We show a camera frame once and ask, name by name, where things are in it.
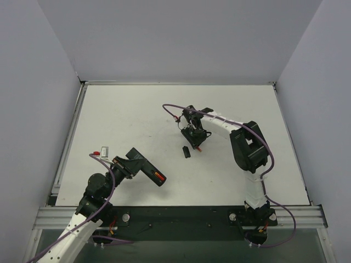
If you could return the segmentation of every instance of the white table surface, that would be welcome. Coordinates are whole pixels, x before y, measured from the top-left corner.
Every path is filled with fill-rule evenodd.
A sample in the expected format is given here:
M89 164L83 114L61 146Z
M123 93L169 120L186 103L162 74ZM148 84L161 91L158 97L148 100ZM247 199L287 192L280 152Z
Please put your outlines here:
M110 159L135 147L167 177L158 187L139 172L116 189L113 205L243 205L244 174L230 141L213 134L201 153L193 150L164 103L210 107L235 121L257 122L276 159L267 193L282 204L309 204L272 86L89 85L56 205L78 205L88 178L106 172L88 156L102 146L109 147ZM184 158L184 145L191 158Z

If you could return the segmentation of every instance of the screw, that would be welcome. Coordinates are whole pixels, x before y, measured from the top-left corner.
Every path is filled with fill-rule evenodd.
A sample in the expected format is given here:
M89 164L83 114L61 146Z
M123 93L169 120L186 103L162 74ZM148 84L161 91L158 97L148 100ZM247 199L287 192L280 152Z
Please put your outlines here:
M122 215L122 220L123 220L123 222L128 222L128 221L129 221L129 218L130 218L130 216L129 216L128 214Z
M276 220L276 214L272 214L270 217L269 217L270 220L272 221L275 221Z
M236 214L231 213L231 214L229 215L229 219L230 219L230 221L235 221L235 220L236 220Z

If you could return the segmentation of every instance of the cable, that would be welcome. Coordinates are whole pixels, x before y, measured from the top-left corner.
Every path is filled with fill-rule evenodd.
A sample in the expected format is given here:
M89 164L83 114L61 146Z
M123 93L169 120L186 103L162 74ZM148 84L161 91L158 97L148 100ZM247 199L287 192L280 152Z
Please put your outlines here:
M267 229L267 226L268 226L268 221L265 223L265 226L264 226L262 229L258 230L258 232L262 233L264 230Z
M214 115L211 115L209 113L205 113L205 112L202 112L202 111L197 111L197 110L194 110L192 108L187 108L187 107L181 107L181 106L178 106L178 105L174 105L174 104L163 104L162 105L162 108L168 112L174 119L178 119L178 117L176 115L174 115L171 111L169 111L168 109L166 109L166 107L174 107L174 108L180 108L182 110L187 110L187 111L192 111L192 112L195 112L195 113L199 113L199 114L202 114L204 116L209 116L211 118L217 118L217 119L220 119L221 121L223 122L227 122L229 124L233 124L233 125L236 125L236 126L239 126L239 127L242 127L244 128L245 130L247 130L248 132L250 132L252 135L254 135L262 144L263 146L266 148L269 156L270 156L270 159L271 159L271 165L270 167L264 171L263 173L261 173L261 175L259 176L260 179L263 179L263 176L265 174L268 174L270 171L272 171L273 167L274 167L274 156L273 156L273 153L272 151L270 150L268 144L257 134L255 133L253 130L251 130L250 128L246 127L245 125L241 124L241 123L238 123L238 122L233 122L233 121L229 121L229 120L226 120L222 117L219 117L219 116L214 116ZM268 201L270 201L271 203L274 203L275 205L278 205L279 207L283 208L284 210L286 210L290 215L291 215L291 218L292 218L292 221L294 223L294 228L293 228L293 231L292 231L292 234L289 236L289 238L281 241L281 242L278 242L276 244L272 244L272 245L258 245L258 244L254 244L252 243L251 241L249 241L247 239L247 233L245 235L245 240L249 241L252 245L254 245L255 247L260 247L260 248L273 248L273 247L277 247L278 245L282 245L288 241L290 241L296 234L296 219L294 217L294 215L291 213L291 211L289 209L287 209L284 205L272 200L269 198L269 196L267 195L267 191L266 191L266 188L265 188L265 184L264 184L264 180L261 181L261 184L262 184L262 188L263 188L263 194L264 196L267 198Z
M98 161L99 163L101 163L111 174L112 177L112 191L110 193L110 195L108 196L108 198L106 199L106 202L91 216L89 216L84 222L80 223L79 225L77 225L76 227L72 228L70 232L67 232L66 234L64 234L62 237L58 238L54 243L52 243L50 246L48 246L47 248L45 248L43 251L41 251L38 255L36 255L34 258L30 259L29 261L27 261L26 263L31 263L33 261L39 260L41 257L43 257L47 251L50 250L50 248L52 248L53 246L55 246L56 244L58 244L61 240L63 240L64 238L66 238L67 236L69 236L71 234L71 232L76 231L78 228L80 228L82 225L84 225L85 223L89 222L92 218L94 218L97 214L99 214L101 212L101 210L104 209L104 207L108 204L108 202L110 201L112 195L114 194L115 191L115 185L116 185L116 181L115 181L115 176L114 173L112 172L112 170L110 169L110 167L108 167L102 160L100 160L99 158L96 158L94 156L93 153L89 154L90 157L92 157L93 159L95 159L96 161Z
M177 119L175 120L175 122L177 123L177 126L178 126L178 129L179 129L179 130L182 130L182 129L179 127L180 119L182 118L182 116L183 116L183 114L180 115L179 117L176 116Z
M105 162L105 163L108 163L109 165L114 165L114 163L111 160L107 159L107 158L101 158L100 160Z
M112 235L114 234L114 232L112 231L112 228L115 226L116 220L117 220L117 217L115 216L113 222L110 224L109 232L110 232Z
M112 240L112 241L119 242L117 244L104 244L104 246L107 246L107 245L121 245L121 244L133 244L134 243L133 241L128 241L128 240L124 240L124 239L118 239L118 238L113 238L113 237L107 237L107 236L100 236L100 235L91 236L91 237L92 238L105 238L105 239L109 239L109 240Z

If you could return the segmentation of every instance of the gray wall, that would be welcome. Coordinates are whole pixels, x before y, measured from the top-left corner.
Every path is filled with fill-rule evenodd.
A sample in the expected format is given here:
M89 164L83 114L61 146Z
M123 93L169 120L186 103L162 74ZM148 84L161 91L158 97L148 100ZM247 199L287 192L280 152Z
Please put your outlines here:
M339 262L351 258L351 1L324 0L278 81L307 190Z
M0 3L0 262L21 262L79 81L36 0Z
M85 81L267 84L321 0L38 0Z

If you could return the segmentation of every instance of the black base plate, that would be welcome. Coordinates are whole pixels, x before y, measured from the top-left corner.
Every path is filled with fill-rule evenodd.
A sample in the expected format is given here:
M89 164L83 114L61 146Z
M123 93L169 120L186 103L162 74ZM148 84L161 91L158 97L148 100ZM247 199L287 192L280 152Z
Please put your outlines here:
M264 226L244 206L113 207L116 237L132 241L230 241L242 240L239 228L229 220L235 213L242 226ZM123 222L123 214L130 220ZM270 221L269 226L276 226Z

